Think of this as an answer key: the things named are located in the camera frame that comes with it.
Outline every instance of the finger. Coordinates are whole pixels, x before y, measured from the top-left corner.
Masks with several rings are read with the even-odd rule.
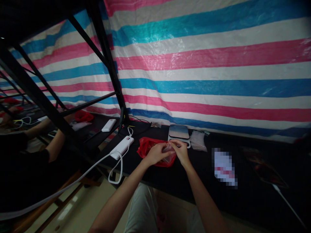
[[[166,142],[158,143],[157,145],[161,146],[162,148],[167,147],[167,143]]]
[[[185,146],[185,143],[180,141],[180,140],[178,140],[178,139],[170,140],[170,142],[174,142],[175,144],[177,144],[180,147]]]
[[[168,152],[162,153],[161,159],[164,159],[167,156],[174,154],[174,153],[176,153],[176,152],[175,151],[168,151]]]
[[[178,150],[178,147],[173,143],[171,142],[172,140],[170,140],[168,143],[174,148],[175,151]]]

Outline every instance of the floor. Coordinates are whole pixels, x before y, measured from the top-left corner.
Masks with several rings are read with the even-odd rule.
[[[82,188],[43,232],[87,232],[103,205],[115,192],[115,188],[109,184],[106,179],[101,178],[100,181],[102,182],[100,187]],[[65,192],[61,196],[61,199],[64,200],[69,194],[70,190]],[[163,232],[186,232],[187,216],[195,205],[158,190],[155,190],[155,194],[157,196],[159,211],[165,213],[167,216]],[[122,233],[124,231],[130,204],[131,201],[115,230],[116,233]],[[51,206],[26,232],[35,232],[38,226],[42,224],[55,209],[56,206]],[[248,223],[242,223],[238,219],[234,219],[228,215],[225,215],[225,219],[232,232],[266,232],[265,230],[259,230],[257,227],[251,226]]]

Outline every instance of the white power bank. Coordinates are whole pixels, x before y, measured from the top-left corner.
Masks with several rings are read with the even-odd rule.
[[[114,124],[117,122],[116,119],[110,119],[105,126],[101,129],[102,132],[109,132],[112,127],[114,126]]]

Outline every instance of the black cable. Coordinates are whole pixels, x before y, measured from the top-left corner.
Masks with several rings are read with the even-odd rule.
[[[146,122],[143,122],[142,119],[139,119],[139,118],[137,118],[137,120],[134,120],[134,121],[138,121],[138,120],[141,121],[142,123],[148,125],[148,128],[145,129],[145,130],[143,130],[142,132],[138,132],[138,133],[136,133],[136,134],[133,134],[132,137],[133,137],[133,136],[137,136],[137,135],[139,135],[139,134],[142,134],[142,133],[146,132],[146,131],[151,127],[152,122],[149,122],[149,121],[147,121],[147,120],[144,120],[144,121],[147,121],[147,122],[149,123],[149,124],[147,124]],[[119,137],[121,137],[120,135],[127,136],[127,135],[121,133],[121,130],[118,131]]]
[[[134,121],[141,121],[142,123],[147,124],[146,122],[143,122],[143,119],[139,119],[139,118],[137,118],[137,117],[135,117],[135,116],[129,116],[129,117],[134,117],[134,118],[137,119],[137,120],[134,120]]]

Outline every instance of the black shirt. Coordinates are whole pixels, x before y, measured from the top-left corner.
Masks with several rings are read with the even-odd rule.
[[[44,181],[49,152],[28,153],[27,142],[25,133],[0,135],[0,212],[19,209],[22,199],[34,195],[31,185]]]

